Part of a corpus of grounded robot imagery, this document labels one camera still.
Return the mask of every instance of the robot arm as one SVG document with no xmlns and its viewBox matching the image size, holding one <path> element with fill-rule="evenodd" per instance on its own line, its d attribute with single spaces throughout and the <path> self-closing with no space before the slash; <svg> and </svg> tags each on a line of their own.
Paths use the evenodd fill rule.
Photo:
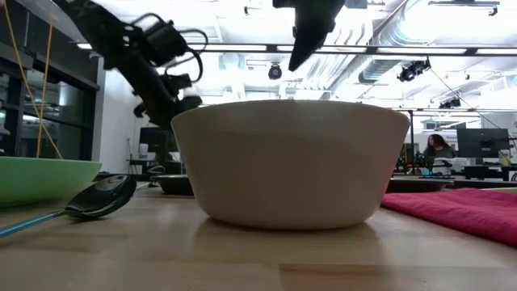
<svg viewBox="0 0 517 291">
<path fill-rule="evenodd" d="M 141 116 L 145 111 L 152 123 L 170 129 L 173 117 L 201 105 L 202 100 L 198 96 L 178 99 L 179 90 L 192 85 L 187 74 L 158 75 L 155 69 L 189 52 L 200 65 L 198 80 L 203 74 L 199 54 L 189 48 L 172 21 L 165 22 L 158 15 L 147 14 L 132 23 L 125 23 L 91 0 L 53 1 L 72 19 L 93 50 L 104 57 L 104 69 L 117 68 L 135 94 L 142 98 L 144 103 L 135 108 L 136 115 Z M 274 7 L 296 9 L 296 26 L 293 28 L 296 42 L 289 64 L 291 71 L 323 45 L 326 34 L 334 29 L 334 18 L 344 2 L 274 0 Z M 143 30 L 137 23 L 147 17 L 154 17 L 157 22 Z"/>
</svg>

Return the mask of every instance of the ceramic bowl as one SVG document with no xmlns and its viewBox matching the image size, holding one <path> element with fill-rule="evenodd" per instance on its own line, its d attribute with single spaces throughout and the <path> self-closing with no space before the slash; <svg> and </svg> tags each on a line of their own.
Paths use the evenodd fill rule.
<svg viewBox="0 0 517 291">
<path fill-rule="evenodd" d="M 379 208 L 410 122 L 359 103 L 268 100 L 198 108 L 172 126 L 200 207 L 242 226 L 350 226 Z"/>
<path fill-rule="evenodd" d="M 100 162 L 0 157 L 0 208 L 78 194 L 100 167 Z"/>
</svg>

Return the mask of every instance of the black spoon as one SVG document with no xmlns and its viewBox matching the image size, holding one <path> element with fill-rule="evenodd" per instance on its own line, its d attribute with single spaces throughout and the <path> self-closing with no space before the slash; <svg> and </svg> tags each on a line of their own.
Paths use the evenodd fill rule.
<svg viewBox="0 0 517 291">
<path fill-rule="evenodd" d="M 77 194 L 66 205 L 65 210 L 0 228 L 0 238 L 63 215 L 85 220 L 103 217 L 126 205 L 136 189 L 137 182 L 129 176 L 117 175 L 106 178 Z"/>
</svg>

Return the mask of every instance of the computer monitor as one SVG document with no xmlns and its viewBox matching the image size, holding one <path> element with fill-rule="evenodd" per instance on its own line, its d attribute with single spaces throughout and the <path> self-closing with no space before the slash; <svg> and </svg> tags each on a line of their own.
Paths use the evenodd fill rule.
<svg viewBox="0 0 517 291">
<path fill-rule="evenodd" d="M 508 129 L 457 129 L 458 156 L 498 158 L 500 150 L 510 149 Z"/>
<path fill-rule="evenodd" d="M 174 134 L 158 127 L 141 128 L 140 143 L 148 144 L 150 153 L 178 151 Z"/>
</svg>

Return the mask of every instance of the green bowl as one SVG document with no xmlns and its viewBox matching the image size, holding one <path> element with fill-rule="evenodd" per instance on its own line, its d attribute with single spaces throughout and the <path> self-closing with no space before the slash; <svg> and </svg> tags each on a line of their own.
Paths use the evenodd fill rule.
<svg viewBox="0 0 517 291">
<path fill-rule="evenodd" d="M 0 157 L 0 208 L 73 195 L 87 188 L 100 162 Z"/>
</svg>

